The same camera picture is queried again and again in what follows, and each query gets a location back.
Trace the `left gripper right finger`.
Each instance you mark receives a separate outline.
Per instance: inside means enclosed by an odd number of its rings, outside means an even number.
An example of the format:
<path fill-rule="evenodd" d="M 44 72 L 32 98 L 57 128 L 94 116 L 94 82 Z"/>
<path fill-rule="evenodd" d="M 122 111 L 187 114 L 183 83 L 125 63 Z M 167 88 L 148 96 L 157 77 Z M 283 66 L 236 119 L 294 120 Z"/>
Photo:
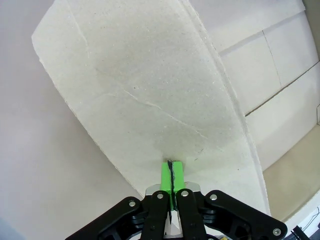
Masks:
<path fill-rule="evenodd" d="M 217 230 L 232 240 L 282 240 L 285 223 L 220 191 L 203 195 L 184 182 L 183 166 L 171 163 L 171 195 L 186 240 L 209 239 L 206 228 Z"/>

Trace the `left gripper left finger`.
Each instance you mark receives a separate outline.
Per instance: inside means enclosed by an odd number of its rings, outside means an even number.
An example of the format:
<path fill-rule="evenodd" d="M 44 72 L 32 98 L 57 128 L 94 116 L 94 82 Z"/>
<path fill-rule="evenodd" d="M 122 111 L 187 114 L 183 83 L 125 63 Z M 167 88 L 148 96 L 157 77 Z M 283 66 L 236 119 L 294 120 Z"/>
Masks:
<path fill-rule="evenodd" d="M 91 221 L 68 240 L 162 240 L 171 210 L 171 164 L 161 165 L 160 184 L 149 187 L 143 200 L 129 196 Z"/>

